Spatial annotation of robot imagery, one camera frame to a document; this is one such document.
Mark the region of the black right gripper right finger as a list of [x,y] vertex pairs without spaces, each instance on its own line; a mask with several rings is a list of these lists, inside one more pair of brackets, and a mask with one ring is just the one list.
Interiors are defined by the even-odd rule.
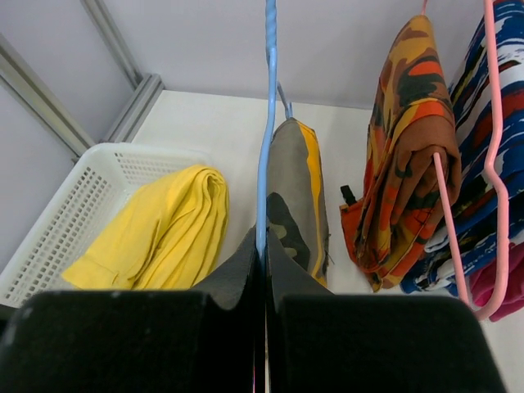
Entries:
[[481,326],[445,296],[336,295],[267,236],[274,392],[502,392]]

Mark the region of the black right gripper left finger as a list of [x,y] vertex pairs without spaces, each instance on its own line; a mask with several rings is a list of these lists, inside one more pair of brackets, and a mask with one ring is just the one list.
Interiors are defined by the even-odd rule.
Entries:
[[1,337],[4,392],[250,392],[255,233],[185,291],[46,291]]

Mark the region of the olive yellow camouflage trousers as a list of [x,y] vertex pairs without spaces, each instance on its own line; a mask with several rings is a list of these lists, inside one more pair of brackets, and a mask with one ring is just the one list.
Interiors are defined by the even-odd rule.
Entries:
[[295,118],[274,132],[269,148],[267,220],[285,252],[327,286],[329,227],[320,147]]

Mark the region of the blue hanger of camouflage trousers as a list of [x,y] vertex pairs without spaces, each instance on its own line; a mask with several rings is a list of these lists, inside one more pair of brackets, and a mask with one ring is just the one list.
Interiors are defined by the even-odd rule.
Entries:
[[264,136],[260,148],[260,157],[257,172],[257,198],[256,198],[256,222],[255,244],[260,260],[265,256],[267,244],[266,193],[268,185],[269,148],[273,136],[277,98],[280,96],[284,105],[285,114],[292,114],[291,103],[286,99],[282,85],[278,82],[278,11],[277,1],[265,2],[265,52],[268,67],[268,108]]

